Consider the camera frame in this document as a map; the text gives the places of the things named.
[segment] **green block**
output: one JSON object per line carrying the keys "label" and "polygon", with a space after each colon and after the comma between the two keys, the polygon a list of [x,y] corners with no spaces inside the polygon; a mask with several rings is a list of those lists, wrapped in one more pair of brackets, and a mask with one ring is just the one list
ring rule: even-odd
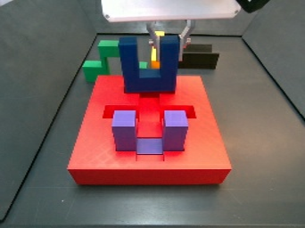
{"label": "green block", "polygon": [[82,70],[87,82],[95,82],[99,75],[109,75],[109,69],[101,61],[86,61]]}
{"label": "green block", "polygon": [[138,66],[141,69],[147,69],[147,62],[146,61],[139,62]]}
{"label": "green block", "polygon": [[119,41],[102,40],[99,45],[101,58],[119,57]]}

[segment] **purple block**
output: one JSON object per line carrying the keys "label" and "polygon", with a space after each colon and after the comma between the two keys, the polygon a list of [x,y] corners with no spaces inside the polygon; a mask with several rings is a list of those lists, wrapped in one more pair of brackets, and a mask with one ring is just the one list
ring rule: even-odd
{"label": "purple block", "polygon": [[134,110],[114,112],[113,134],[117,151],[137,151],[137,112]]}
{"label": "purple block", "polygon": [[164,151],[185,151],[189,121],[185,110],[166,110],[164,124]]}
{"label": "purple block", "polygon": [[164,154],[161,138],[141,138],[137,142],[137,154]]}

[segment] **toy block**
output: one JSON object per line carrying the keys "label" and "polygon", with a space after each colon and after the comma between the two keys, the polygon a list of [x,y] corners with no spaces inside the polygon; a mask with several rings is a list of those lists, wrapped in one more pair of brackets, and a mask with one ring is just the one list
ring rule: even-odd
{"label": "toy block", "polygon": [[99,75],[107,75],[107,68],[101,61],[86,61],[82,65],[82,70],[87,82],[95,82]]}
{"label": "toy block", "polygon": [[98,77],[69,165],[77,184],[222,183],[232,164],[201,77],[178,77],[176,93],[160,95],[161,109],[176,105],[196,109],[185,151],[164,151],[164,155],[115,151],[113,120],[102,118],[105,106],[139,106],[146,97],[126,94],[123,88],[123,77]]}
{"label": "toy block", "polygon": [[147,69],[147,62],[146,62],[146,61],[139,62],[139,63],[138,63],[138,67],[139,67],[141,69]]}
{"label": "toy block", "polygon": [[160,98],[158,94],[139,95],[139,116],[137,137],[161,138],[162,123],[160,117]]}
{"label": "toy block", "polygon": [[137,140],[137,154],[164,154],[162,139],[141,139]]}
{"label": "toy block", "polygon": [[121,64],[126,82],[126,92],[137,92],[138,89],[138,54],[137,54],[137,38],[121,37],[119,38],[119,53]]}
{"label": "toy block", "polygon": [[117,151],[137,150],[137,112],[117,110],[113,119],[113,133]]}
{"label": "toy block", "polygon": [[188,129],[186,112],[184,110],[166,110],[162,137],[165,151],[185,151]]}
{"label": "toy block", "polygon": [[180,69],[216,69],[218,53],[213,53],[212,45],[188,45],[184,50]]}
{"label": "toy block", "polygon": [[178,36],[161,37],[161,69],[139,69],[137,38],[119,39],[122,71],[127,93],[174,92],[180,60]]}
{"label": "toy block", "polygon": [[98,45],[101,58],[119,57],[118,45],[118,40],[102,40]]}
{"label": "toy block", "polygon": [[157,162],[160,163],[164,161],[165,161],[164,154],[137,154],[137,162],[146,162],[147,164],[154,166]]}
{"label": "toy block", "polygon": [[139,121],[137,125],[138,138],[162,138],[161,121]]}
{"label": "toy block", "polygon": [[[166,33],[165,33],[165,31],[157,31],[157,35],[160,37],[164,37],[166,35]],[[150,68],[160,69],[158,51],[154,46],[151,47]]]}

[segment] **blue u-shaped block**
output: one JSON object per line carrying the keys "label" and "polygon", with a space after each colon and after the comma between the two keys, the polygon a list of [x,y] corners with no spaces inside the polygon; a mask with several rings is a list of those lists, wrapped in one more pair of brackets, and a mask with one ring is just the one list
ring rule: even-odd
{"label": "blue u-shaped block", "polygon": [[160,38],[160,69],[138,67],[137,38],[119,39],[122,71],[126,93],[174,92],[180,63],[180,37]]}

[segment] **gray table surface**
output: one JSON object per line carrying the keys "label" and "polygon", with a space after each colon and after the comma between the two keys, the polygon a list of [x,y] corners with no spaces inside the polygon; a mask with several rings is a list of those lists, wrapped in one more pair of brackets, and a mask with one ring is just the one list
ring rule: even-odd
{"label": "gray table surface", "polygon": [[[98,36],[89,60],[98,60]],[[305,127],[240,37],[194,37],[221,53],[201,75],[233,171],[221,185],[78,186],[67,171],[93,92],[82,71],[62,105],[23,189],[0,226],[305,224]],[[149,58],[147,37],[138,37]],[[114,74],[119,60],[111,59]]]}

